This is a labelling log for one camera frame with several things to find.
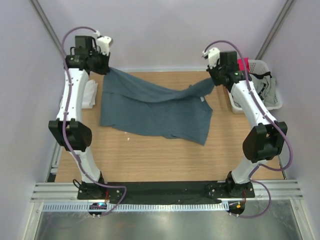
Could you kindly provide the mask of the white plastic laundry basket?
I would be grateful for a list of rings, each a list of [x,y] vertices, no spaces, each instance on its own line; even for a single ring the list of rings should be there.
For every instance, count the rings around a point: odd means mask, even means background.
[[[267,110],[280,109],[283,103],[276,88],[276,79],[272,77],[268,65],[262,60],[244,60],[254,88]]]

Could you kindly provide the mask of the aluminium corner post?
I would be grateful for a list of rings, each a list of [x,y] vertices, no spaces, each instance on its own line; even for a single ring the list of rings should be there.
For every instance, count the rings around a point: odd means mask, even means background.
[[[255,57],[256,60],[262,60],[296,2],[297,0],[286,0],[284,2],[284,5],[282,6],[277,17],[275,18],[273,25],[271,26],[266,38],[264,39],[262,46],[260,47]]]
[[[56,47],[58,52],[60,54],[62,54],[61,42],[60,42],[55,30],[53,29],[45,11],[43,10],[40,2],[38,0],[29,0],[29,3],[33,7],[36,15],[38,16],[39,20],[41,21],[42,25],[44,26],[46,32],[48,33],[50,39],[52,40],[52,43],[54,44],[54,46]]]

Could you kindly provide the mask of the grey t-shirt black trim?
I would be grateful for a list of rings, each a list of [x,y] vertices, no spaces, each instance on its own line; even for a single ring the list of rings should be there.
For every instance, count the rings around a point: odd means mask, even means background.
[[[274,107],[276,105],[276,79],[272,77],[271,72],[268,71],[263,74],[250,73],[249,77],[264,105],[266,107]]]

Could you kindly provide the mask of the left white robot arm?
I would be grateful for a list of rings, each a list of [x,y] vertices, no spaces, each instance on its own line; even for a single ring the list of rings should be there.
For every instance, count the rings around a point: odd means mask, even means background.
[[[82,122],[84,92],[91,72],[109,73],[110,46],[108,36],[78,35],[75,46],[64,58],[65,81],[61,106],[48,128],[57,143],[74,158],[81,181],[73,181],[79,200],[101,200],[106,195],[103,175],[96,166],[90,148],[93,134]]]

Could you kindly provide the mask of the red t-shirt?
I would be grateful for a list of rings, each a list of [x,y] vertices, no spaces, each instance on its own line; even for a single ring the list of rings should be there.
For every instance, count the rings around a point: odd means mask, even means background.
[[[238,66],[239,66],[239,70],[240,70],[240,71],[244,71],[245,68],[246,68],[247,72],[248,72],[248,73],[250,72],[250,65],[249,65],[249,58],[248,58],[248,57],[245,57],[245,58],[243,59],[243,61],[242,61],[241,58],[239,58],[239,59],[237,60],[237,64],[238,64]]]

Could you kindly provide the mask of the left aluminium corner post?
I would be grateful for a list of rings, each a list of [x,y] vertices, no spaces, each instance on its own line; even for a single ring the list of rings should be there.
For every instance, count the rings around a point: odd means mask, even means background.
[[[38,0],[29,0],[29,3],[33,7],[36,15],[38,16],[39,20],[41,21],[42,25],[44,26],[46,32],[48,33],[50,39],[52,40],[52,43],[54,44],[54,46],[56,47],[58,52],[60,54],[62,54],[61,42],[60,42],[55,30],[53,29],[45,11],[43,10],[40,2]]]

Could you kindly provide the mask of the right aluminium corner post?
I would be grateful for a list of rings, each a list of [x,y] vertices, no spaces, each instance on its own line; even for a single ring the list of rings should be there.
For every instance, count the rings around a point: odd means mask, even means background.
[[[273,25],[271,26],[266,38],[264,39],[262,46],[260,47],[255,57],[256,60],[262,60],[296,2],[297,0],[286,0],[284,2],[284,5],[282,6],[277,17],[275,18]]]

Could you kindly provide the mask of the folded white t-shirt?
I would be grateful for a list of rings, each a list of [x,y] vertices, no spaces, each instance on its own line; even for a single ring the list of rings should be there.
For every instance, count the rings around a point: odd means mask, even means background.
[[[81,109],[92,109],[96,104],[96,96],[98,90],[98,83],[90,79],[86,82],[83,98],[81,102]]]

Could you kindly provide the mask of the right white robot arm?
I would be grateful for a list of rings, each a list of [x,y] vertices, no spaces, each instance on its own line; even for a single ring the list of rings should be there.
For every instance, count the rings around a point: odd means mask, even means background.
[[[213,47],[203,52],[207,72],[215,86],[224,86],[238,100],[251,130],[242,143],[243,159],[225,180],[225,192],[237,198],[247,189],[254,172],[278,156],[288,127],[272,116],[258,96],[247,69],[240,70],[236,51]]]

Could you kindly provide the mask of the blue-grey t-shirt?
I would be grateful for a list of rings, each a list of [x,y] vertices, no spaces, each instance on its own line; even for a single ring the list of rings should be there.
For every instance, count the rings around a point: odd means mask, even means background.
[[[100,126],[141,136],[206,143],[212,108],[211,78],[174,90],[111,68],[103,78]]]

